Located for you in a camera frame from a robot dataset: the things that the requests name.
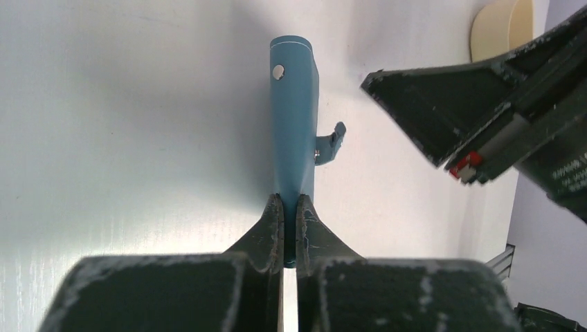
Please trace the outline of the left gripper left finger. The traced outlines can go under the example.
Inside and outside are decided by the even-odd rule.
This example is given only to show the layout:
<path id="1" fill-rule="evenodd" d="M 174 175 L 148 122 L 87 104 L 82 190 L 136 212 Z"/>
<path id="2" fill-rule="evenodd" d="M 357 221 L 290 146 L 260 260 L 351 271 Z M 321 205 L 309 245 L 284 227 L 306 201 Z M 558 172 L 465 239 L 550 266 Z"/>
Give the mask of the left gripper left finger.
<path id="1" fill-rule="evenodd" d="M 84 257 L 62 281 L 41 331 L 281 331 L 282 201 L 213 254 Z"/>

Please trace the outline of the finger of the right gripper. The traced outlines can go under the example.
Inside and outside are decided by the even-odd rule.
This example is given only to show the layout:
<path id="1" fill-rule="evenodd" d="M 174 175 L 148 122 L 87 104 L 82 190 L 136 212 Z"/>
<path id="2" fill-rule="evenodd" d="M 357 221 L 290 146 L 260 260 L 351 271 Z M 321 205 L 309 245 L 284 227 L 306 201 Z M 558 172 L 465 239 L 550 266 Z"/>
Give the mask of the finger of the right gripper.
<path id="1" fill-rule="evenodd" d="M 456 66 L 369 73 L 361 89 L 435 167 L 527 160 L 527 49 Z"/>

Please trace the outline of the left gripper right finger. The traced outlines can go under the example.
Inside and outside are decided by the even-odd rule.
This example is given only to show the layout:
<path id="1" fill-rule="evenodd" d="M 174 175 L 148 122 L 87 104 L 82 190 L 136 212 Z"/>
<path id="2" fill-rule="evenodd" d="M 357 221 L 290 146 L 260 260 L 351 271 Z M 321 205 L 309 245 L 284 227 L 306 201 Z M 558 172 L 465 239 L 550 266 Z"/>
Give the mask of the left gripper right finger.
<path id="1" fill-rule="evenodd" d="M 300 331 L 520 331 L 492 269 L 467 259 L 366 259 L 302 195 L 296 211 Z"/>

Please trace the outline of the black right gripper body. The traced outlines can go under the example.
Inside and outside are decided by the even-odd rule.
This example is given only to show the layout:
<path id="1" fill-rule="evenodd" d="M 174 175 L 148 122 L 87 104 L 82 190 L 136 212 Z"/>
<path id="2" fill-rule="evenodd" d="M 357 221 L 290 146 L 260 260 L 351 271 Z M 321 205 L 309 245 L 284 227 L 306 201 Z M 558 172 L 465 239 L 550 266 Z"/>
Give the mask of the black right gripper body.
<path id="1" fill-rule="evenodd" d="M 513 167 L 551 201 L 585 219 L 586 9 L 511 51 L 504 65 L 525 80 L 446 168 L 472 184 Z"/>

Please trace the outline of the blue leather card holder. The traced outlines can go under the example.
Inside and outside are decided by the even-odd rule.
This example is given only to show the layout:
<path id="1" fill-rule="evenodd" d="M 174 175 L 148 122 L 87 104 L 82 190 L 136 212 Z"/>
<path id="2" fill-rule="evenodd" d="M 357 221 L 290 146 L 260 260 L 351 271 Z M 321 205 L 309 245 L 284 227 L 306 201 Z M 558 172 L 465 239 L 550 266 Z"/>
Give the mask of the blue leather card holder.
<path id="1" fill-rule="evenodd" d="M 295 268 L 298 201 L 314 197 L 315 168 L 334 160 L 346 127 L 338 122 L 331 134 L 317 134 L 319 73 L 307 39 L 276 37 L 269 52 L 275 191 L 285 217 L 284 265 Z"/>

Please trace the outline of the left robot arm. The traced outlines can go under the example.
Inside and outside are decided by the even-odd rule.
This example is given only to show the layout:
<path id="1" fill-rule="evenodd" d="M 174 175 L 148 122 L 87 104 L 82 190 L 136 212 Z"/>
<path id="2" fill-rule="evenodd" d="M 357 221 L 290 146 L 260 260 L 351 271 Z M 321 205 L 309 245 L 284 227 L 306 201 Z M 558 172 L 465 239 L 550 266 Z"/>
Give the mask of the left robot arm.
<path id="1" fill-rule="evenodd" d="M 85 257 L 41 331 L 282 331 L 283 277 L 296 274 L 299 331 L 582 331 L 509 303 L 498 275 L 462 259 L 366 259 L 305 194 L 272 194 L 228 250 Z"/>

